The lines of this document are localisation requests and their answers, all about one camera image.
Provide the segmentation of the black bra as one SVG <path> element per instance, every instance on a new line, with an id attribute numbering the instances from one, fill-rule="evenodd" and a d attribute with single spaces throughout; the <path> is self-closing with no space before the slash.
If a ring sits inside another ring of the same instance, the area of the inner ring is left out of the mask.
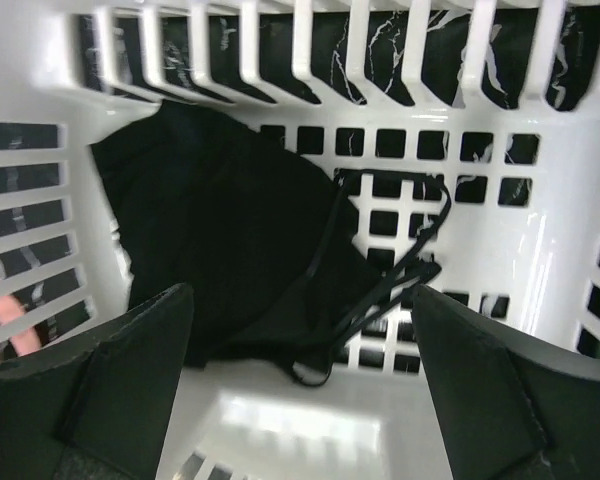
<path id="1" fill-rule="evenodd" d="M 433 280 L 421 252 L 386 272 L 354 246 L 356 173 L 328 176 L 211 108 L 164 101 L 90 147 L 130 261 L 131 306 L 175 284 L 194 293 L 185 364 L 262 360 L 308 387 L 355 334 Z"/>

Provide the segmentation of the pink mesh bra laundry bag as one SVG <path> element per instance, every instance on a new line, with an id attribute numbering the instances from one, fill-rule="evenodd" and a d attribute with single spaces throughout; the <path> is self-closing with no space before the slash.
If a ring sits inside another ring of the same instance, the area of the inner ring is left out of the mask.
<path id="1" fill-rule="evenodd" d="M 25 309 L 14 296 L 0 297 L 0 326 L 7 325 L 24 315 Z M 18 356 L 31 354 L 42 348 L 42 343 L 34 328 L 28 328 L 12 336 L 9 343 Z"/>

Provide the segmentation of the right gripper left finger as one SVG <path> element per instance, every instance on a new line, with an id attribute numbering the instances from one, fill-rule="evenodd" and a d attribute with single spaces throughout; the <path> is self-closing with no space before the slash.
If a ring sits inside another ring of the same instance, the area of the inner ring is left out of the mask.
<path id="1" fill-rule="evenodd" d="M 153 479 L 193 317 L 180 284 L 0 364 L 0 479 Z"/>

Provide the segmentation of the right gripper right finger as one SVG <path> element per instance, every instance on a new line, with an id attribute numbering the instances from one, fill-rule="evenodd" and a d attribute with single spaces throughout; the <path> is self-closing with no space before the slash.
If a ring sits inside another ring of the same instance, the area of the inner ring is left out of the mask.
<path id="1" fill-rule="evenodd" d="M 600 360 L 429 286 L 412 323 L 456 479 L 600 479 Z"/>

